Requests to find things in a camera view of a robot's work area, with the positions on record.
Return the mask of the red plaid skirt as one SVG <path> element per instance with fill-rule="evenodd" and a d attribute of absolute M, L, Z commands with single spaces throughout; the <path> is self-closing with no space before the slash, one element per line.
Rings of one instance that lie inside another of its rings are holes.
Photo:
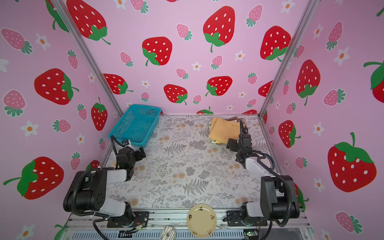
<path fill-rule="evenodd" d="M 245 133 L 247 134 L 249 132 L 249 129 L 246 125 L 246 121 L 243 118 L 238 117 L 232 117 L 229 119 L 226 119 L 228 121 L 228 129 L 230 132 L 233 133 Z"/>

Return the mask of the tan skirt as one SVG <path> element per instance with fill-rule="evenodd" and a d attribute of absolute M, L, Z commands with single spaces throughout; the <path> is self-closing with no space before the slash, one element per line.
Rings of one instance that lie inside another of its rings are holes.
<path fill-rule="evenodd" d="M 229 139 L 238 139 L 240 126 L 239 122 L 230 122 L 214 117 L 211 122 L 209 138 L 221 144 L 227 144 Z"/>

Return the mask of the lemon print skirt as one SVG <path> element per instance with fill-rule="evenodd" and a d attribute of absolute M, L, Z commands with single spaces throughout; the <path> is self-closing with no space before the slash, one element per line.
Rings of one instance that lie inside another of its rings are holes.
<path fill-rule="evenodd" d="M 212 130 L 212 122 L 209 122 L 209 131 L 211 132 Z M 221 142 L 218 142 L 216 140 L 213 140 L 213 139 L 210 139 L 211 140 L 211 144 L 216 144 L 216 145 L 220 145 Z"/>

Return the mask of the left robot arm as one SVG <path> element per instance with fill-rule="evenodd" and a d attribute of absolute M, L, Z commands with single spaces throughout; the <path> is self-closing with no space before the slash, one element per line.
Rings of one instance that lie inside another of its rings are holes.
<path fill-rule="evenodd" d="M 134 150 L 126 146 L 117 153 L 116 168 L 93 168 L 77 172 L 68 190 L 63 208 L 76 216 L 99 216 L 104 218 L 134 217 L 129 203 L 107 196 L 107 186 L 125 183 L 132 179 L 135 164 L 146 157 L 143 147 Z"/>

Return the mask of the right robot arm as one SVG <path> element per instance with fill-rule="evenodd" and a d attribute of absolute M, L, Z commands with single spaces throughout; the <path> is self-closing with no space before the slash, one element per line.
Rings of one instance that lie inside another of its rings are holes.
<path fill-rule="evenodd" d="M 289 219 L 300 216 L 293 179 L 275 172 L 275 162 L 264 152 L 252 149 L 251 135 L 240 131 L 237 140 L 229 139 L 227 149 L 236 153 L 236 162 L 261 178 L 260 202 L 243 204 L 243 218 L 264 218 L 284 227 Z"/>

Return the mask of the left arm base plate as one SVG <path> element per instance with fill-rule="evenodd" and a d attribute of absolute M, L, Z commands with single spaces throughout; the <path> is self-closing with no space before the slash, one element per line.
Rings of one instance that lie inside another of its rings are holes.
<path fill-rule="evenodd" d="M 108 228 L 145 228 L 149 220 L 150 212 L 134 211 L 132 215 L 123 215 L 118 218 L 110 218 L 107 223 Z"/>

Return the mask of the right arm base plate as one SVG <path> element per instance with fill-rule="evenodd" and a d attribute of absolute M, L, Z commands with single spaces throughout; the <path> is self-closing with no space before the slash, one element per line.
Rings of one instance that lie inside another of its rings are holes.
<path fill-rule="evenodd" d="M 239 210 L 226 211 L 223 222 L 226 222 L 230 227 L 267 227 L 269 225 L 267 220 L 259 217 L 243 219 Z"/>

